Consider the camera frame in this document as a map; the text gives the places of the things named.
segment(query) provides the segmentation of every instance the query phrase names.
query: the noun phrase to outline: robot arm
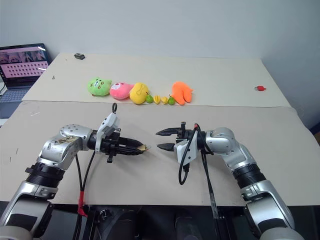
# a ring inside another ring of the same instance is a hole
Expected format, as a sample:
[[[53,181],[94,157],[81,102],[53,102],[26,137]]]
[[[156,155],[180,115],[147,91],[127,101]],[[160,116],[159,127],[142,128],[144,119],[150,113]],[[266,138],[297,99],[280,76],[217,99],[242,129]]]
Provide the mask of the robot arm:
[[[194,134],[191,139],[192,130],[186,130],[185,125],[186,123],[182,122],[180,128],[167,128],[157,132],[156,134],[161,136],[177,134],[176,144],[164,143],[159,144],[158,147],[175,152],[180,163],[187,143],[191,141],[183,163],[187,165],[196,159],[199,150],[205,149],[200,138],[201,134],[210,150],[223,158],[226,166],[237,180],[241,196],[248,202],[244,207],[244,212],[252,233],[257,237],[262,236],[268,230],[291,234],[295,223],[288,207],[272,183],[261,173],[249,150],[236,140],[234,133],[229,128],[219,127],[207,132],[201,131],[199,134]],[[293,235],[297,236],[291,236],[288,239],[303,239],[297,232],[293,232]]]
[[[0,228],[16,227],[17,233],[21,231],[19,228],[23,228],[35,238],[42,236],[53,210],[48,200],[55,197],[59,182],[79,151],[95,150],[109,155],[108,162],[112,162],[112,157],[117,154],[139,155],[147,150],[137,140],[120,137],[119,119],[115,112],[116,105],[113,105],[112,113],[104,119],[98,131],[77,124],[66,125],[43,145],[35,165],[25,170],[29,176],[20,184],[4,210]]]

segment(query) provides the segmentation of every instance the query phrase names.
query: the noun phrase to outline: laptop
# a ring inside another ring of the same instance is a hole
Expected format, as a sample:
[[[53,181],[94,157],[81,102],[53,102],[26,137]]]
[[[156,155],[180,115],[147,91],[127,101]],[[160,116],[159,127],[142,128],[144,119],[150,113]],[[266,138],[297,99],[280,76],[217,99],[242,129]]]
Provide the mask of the laptop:
[[[0,47],[0,76],[7,88],[0,97],[0,119],[11,116],[49,64],[43,43]]]

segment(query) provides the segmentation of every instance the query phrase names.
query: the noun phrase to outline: white wall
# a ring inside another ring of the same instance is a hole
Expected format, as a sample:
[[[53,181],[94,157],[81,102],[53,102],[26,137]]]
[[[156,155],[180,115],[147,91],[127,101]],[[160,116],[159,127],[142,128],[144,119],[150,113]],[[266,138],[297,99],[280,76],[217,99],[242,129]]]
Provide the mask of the white wall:
[[[261,58],[320,121],[319,0],[0,0],[0,44],[59,52]]]

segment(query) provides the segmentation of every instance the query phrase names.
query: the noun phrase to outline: cardboard surface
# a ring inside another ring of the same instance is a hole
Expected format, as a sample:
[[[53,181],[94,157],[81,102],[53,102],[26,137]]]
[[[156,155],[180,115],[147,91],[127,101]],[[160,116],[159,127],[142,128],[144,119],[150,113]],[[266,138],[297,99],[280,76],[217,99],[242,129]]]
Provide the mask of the cardboard surface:
[[[34,164],[44,143],[66,124],[97,129],[111,112],[109,103],[38,102],[20,104],[0,128],[0,200],[9,201],[25,169]],[[185,185],[178,182],[179,165],[173,152],[156,147],[174,142],[159,130],[198,123],[202,130],[225,126],[251,154],[286,204],[320,205],[320,147],[289,107],[218,107],[118,104],[121,136],[152,148],[139,156],[114,157],[106,163],[97,155],[85,190],[87,204],[209,205],[210,198],[201,156],[190,165]],[[82,176],[92,151],[80,152]],[[242,206],[239,187],[222,158],[208,156],[215,199],[219,206]],[[79,182],[75,161],[64,174],[53,203],[76,204]]]
[[[73,53],[60,53],[23,100],[119,102],[110,95],[92,96],[87,84],[94,77],[113,83],[142,82],[151,95],[167,97],[173,83],[183,81],[193,89],[188,105],[290,107],[260,59],[85,54],[85,59],[79,60]],[[254,90],[257,85],[267,90]],[[121,102],[133,104],[129,99]]]

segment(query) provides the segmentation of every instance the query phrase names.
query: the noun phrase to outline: pink plush toy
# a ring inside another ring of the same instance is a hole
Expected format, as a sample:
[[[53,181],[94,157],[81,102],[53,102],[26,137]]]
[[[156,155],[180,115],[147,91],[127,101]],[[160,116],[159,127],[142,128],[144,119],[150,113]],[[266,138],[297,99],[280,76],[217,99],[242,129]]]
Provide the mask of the pink plush toy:
[[[118,100],[126,99],[127,97],[129,97],[130,90],[133,87],[134,87],[133,84],[117,82],[111,86],[109,92],[114,99],[118,99]]]

